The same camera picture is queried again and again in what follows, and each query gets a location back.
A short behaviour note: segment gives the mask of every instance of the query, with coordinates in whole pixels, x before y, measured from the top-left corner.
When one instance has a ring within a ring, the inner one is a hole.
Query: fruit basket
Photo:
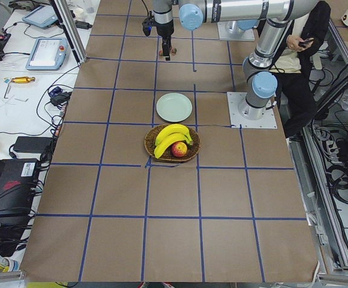
[[[163,125],[158,125],[155,126],[153,129],[149,131],[149,133],[145,136],[145,148],[148,154],[153,158],[156,159],[157,161],[160,162],[170,162],[170,163],[182,163],[189,161],[190,159],[193,159],[199,152],[200,149],[200,139],[198,136],[198,133],[195,132],[194,129],[188,127],[190,136],[193,140],[192,145],[187,145],[187,154],[181,158],[175,157],[172,152],[171,148],[168,147],[163,155],[160,158],[156,158],[154,156],[154,149],[155,149],[155,138],[159,134],[159,132],[169,124],[163,124]]]

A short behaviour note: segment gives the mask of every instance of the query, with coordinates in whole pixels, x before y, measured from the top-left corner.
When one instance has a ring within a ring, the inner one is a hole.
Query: person's hand
[[[304,47],[299,46],[298,45],[299,42],[303,42],[303,41],[304,40],[300,36],[289,35],[287,38],[287,47],[292,51],[301,52],[306,49],[309,49],[311,45],[313,44],[313,41],[312,41],[312,42],[304,44]]]

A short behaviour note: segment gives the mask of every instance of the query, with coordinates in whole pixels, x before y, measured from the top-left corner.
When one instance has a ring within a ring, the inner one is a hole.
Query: person
[[[270,72],[278,80],[276,98],[280,104],[281,93],[288,98],[291,117],[283,125],[286,138],[296,135],[317,112],[316,102],[309,86],[313,65],[310,56],[317,53],[328,31],[330,6],[319,1],[307,15],[291,22],[276,51]],[[262,32],[265,20],[260,21],[258,33]]]

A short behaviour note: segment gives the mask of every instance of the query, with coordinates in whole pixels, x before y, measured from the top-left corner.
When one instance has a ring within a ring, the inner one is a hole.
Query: banana
[[[170,124],[166,127],[164,127],[159,134],[156,136],[155,138],[155,145],[158,146],[167,136],[173,134],[173,133],[181,133],[184,136],[186,136],[186,143],[188,145],[192,145],[193,144],[193,140],[191,139],[190,136],[190,131],[189,129],[182,124]]]
[[[172,133],[165,137],[165,139],[162,140],[162,142],[155,147],[154,149],[154,156],[156,159],[159,159],[165,150],[170,147],[171,144],[178,142],[178,141],[186,141],[187,137],[183,135],[182,133]]]

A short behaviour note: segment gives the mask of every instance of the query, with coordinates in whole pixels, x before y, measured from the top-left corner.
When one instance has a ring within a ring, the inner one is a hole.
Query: screwdriver
[[[13,83],[30,83],[30,82],[34,82],[35,81],[35,77],[28,77],[28,76],[23,76],[23,77],[15,77],[11,79],[11,82]]]

